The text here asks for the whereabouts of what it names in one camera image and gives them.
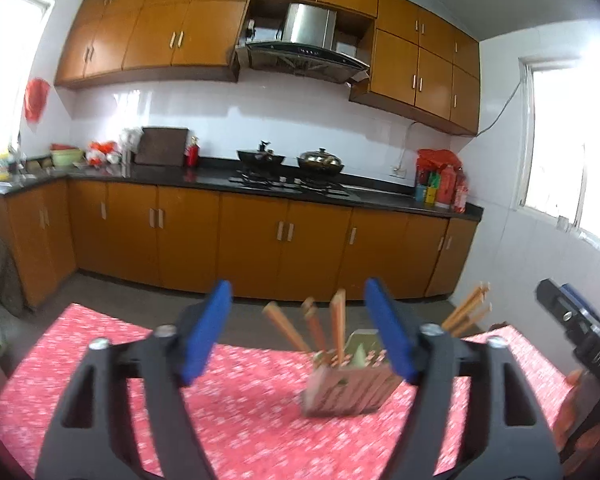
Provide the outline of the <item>person's right hand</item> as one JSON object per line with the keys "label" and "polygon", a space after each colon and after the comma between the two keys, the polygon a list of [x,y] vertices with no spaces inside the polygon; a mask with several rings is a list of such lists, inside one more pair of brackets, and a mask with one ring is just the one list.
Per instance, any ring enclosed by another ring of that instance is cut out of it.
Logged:
{"label": "person's right hand", "polygon": [[[581,403],[597,387],[595,378],[584,370],[574,370],[566,376],[565,381],[570,389],[553,424],[553,436],[558,451],[565,447],[573,433],[573,427],[581,416]],[[583,478],[600,479],[600,422],[580,435],[574,445],[574,453],[567,463],[562,465],[565,477],[582,474],[583,467],[588,463],[596,463],[597,474]]]}

